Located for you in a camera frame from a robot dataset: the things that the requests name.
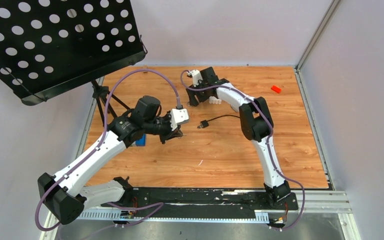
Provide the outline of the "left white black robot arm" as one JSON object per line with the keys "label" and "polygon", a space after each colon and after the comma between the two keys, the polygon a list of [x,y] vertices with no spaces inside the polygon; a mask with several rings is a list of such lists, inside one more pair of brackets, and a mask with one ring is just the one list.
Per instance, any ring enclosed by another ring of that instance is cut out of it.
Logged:
{"label": "left white black robot arm", "polygon": [[190,120],[186,108],[179,106],[161,115],[161,102],[145,95],[136,106],[115,117],[104,127],[102,135],[77,159],[55,174],[43,173],[37,180],[42,205],[67,225],[89,208],[117,202],[129,206],[133,201],[131,185],[122,177],[95,186],[86,186],[94,174],[109,160],[142,139],[159,136],[162,144],[182,137],[181,125]]}

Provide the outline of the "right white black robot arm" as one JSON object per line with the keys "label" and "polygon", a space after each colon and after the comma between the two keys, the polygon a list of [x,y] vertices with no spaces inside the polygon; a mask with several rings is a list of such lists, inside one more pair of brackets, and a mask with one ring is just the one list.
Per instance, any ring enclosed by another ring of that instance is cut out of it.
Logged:
{"label": "right white black robot arm", "polygon": [[192,84],[186,87],[191,106],[220,100],[239,113],[242,133],[254,145],[263,168],[266,204],[272,209],[281,207],[290,195],[291,188],[276,155],[274,123],[266,100],[249,96],[228,80],[218,78],[212,67],[185,70],[184,73],[192,79]]}

